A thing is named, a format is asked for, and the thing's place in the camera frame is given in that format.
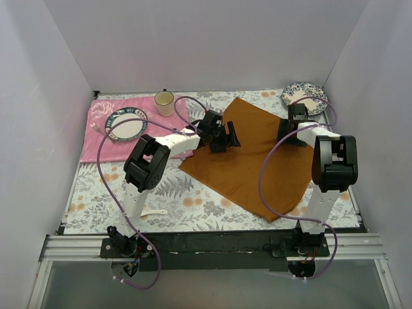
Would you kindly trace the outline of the brown satin napkin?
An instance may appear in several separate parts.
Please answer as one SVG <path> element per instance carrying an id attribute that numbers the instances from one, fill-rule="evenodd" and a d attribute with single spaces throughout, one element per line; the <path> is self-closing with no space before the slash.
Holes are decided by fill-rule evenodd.
<path id="1" fill-rule="evenodd" d="M 241 147 L 193 152 L 180 169 L 202 184 L 269 222 L 301 201 L 311 179 L 313 148 L 277 142 L 280 118 L 235 98 L 223 113 L 232 121 Z"/>

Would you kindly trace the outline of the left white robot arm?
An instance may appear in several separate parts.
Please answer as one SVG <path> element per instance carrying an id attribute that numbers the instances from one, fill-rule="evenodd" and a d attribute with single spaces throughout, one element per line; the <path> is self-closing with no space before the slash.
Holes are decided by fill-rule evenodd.
<path id="1" fill-rule="evenodd" d="M 137 249 L 135 238 L 138 223 L 149 191 L 162 179 L 170 158 L 209 146 L 212 153 L 224 153 L 229 147 L 240 147 L 233 122 L 226 124 L 223 116 L 208 110 L 201 120 L 188 122 L 178 131 L 158 138 L 142 135 L 124 165 L 126 193 L 120 206 L 122 217 L 108 227 L 114 249 L 125 258 Z"/>

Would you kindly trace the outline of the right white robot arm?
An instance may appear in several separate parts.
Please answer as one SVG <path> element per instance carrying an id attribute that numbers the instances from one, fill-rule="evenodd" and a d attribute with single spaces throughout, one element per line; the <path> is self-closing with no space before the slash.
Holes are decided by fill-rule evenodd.
<path id="1" fill-rule="evenodd" d="M 279 124 L 277 139 L 289 145 L 313 148 L 314 188 L 305 220 L 298 220 L 291 233 L 279 242 L 279 255 L 305 256 L 326 247 L 325 223 L 340 193 L 358 178 L 357 142 L 354 136 L 338 135 L 308 119 L 302 103 L 288 107 L 288 118 Z"/>

